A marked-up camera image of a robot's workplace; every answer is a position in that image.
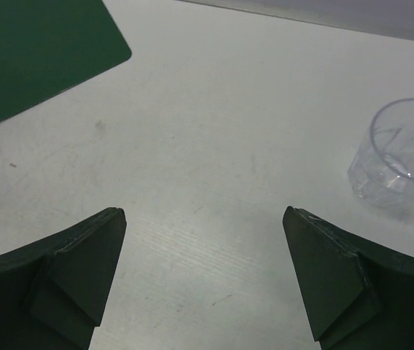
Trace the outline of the green placemat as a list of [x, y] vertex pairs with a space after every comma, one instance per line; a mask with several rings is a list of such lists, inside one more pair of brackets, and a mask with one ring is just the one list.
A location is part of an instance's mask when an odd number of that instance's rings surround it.
[[0, 1], [0, 122], [131, 55], [102, 1]]

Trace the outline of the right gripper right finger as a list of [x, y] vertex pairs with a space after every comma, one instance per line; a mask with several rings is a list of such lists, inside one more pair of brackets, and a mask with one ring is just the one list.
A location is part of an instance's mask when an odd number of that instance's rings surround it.
[[322, 349], [414, 349], [414, 257], [292, 206], [283, 227]]

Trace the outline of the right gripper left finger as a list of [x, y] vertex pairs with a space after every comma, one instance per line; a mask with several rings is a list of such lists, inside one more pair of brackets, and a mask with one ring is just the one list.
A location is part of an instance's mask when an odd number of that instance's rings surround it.
[[125, 231], [125, 212], [111, 207], [1, 254], [0, 349], [88, 349]]

